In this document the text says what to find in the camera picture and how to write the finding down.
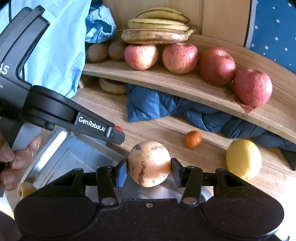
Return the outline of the person's left hand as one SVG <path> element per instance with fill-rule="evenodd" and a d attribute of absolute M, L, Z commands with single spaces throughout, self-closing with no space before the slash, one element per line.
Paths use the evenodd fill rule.
<path fill-rule="evenodd" d="M 6 139 L 1 135 L 1 162 L 8 163 L 8 168 L 1 171 L 1 188 L 4 191 L 13 191 L 23 176 L 23 170 L 32 163 L 33 152 L 41 144 L 41 136 L 34 138 L 23 150 L 12 151 Z"/>

